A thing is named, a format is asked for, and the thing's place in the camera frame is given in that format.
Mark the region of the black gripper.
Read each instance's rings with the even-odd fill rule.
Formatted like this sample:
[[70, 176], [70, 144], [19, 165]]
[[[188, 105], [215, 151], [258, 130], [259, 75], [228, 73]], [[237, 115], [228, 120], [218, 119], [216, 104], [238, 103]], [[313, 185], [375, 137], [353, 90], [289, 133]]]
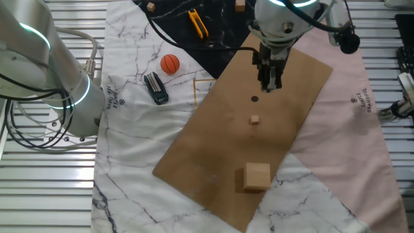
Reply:
[[263, 65], [258, 66], [258, 80], [261, 90], [271, 93], [282, 88], [281, 76], [290, 54], [289, 47], [267, 47], [262, 43], [259, 46], [258, 59]]

